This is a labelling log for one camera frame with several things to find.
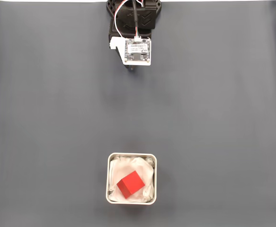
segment white wire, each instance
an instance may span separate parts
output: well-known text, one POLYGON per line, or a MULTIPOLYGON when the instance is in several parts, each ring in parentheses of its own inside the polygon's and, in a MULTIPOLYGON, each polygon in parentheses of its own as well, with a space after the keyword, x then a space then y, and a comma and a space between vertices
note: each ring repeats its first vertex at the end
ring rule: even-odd
MULTIPOLYGON (((123 35, 121 34, 121 32, 119 31, 119 29, 118 29, 118 26, 117 26, 117 22, 116 22, 116 16, 117 16, 117 13, 118 13, 118 11, 120 10, 120 8, 127 2, 127 1, 129 1, 129 0, 123 0, 122 2, 121 2, 121 4, 118 6, 118 8, 116 9, 116 11, 115 11, 115 16, 114 16, 114 20, 115 20, 115 27, 116 27, 116 30, 117 30, 117 32, 119 33, 119 35, 121 36, 121 37, 123 37, 123 35)), ((138 3, 140 3, 141 4, 141 6, 143 6, 143 0, 140 2, 140 1, 138 1, 138 0, 136 0, 138 3)))

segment red cube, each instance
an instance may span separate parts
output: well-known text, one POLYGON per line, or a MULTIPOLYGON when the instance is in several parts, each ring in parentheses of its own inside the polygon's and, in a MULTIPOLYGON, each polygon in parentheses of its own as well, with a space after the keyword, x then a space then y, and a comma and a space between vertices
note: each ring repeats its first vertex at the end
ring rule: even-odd
POLYGON ((117 185, 126 199, 145 186, 136 171, 124 177, 117 185))

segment circuit board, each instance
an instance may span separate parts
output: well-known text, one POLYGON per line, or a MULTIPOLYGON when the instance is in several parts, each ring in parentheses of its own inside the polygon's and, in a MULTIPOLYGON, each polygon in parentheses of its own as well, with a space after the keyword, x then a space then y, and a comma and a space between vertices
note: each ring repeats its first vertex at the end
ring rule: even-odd
POLYGON ((125 62, 127 61, 146 61, 151 59, 151 40, 141 39, 135 41, 134 39, 125 40, 125 62))

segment white tissue paper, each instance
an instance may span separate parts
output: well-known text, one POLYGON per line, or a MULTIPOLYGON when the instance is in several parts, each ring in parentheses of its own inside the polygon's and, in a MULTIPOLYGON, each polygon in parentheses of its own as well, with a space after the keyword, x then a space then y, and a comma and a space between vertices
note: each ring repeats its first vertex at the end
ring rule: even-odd
POLYGON ((150 157, 115 157, 109 167, 109 198, 116 202, 149 202, 153 199, 153 165, 150 157), (145 186, 127 199, 117 186, 117 183, 133 171, 140 176, 145 186))

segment electronic component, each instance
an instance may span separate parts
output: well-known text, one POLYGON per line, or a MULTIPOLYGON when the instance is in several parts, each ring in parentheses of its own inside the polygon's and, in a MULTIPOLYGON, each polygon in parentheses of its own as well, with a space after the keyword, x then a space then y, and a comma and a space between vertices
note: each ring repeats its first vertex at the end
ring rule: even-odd
POLYGON ((112 37, 110 48, 119 51, 124 65, 151 65, 151 39, 112 37))

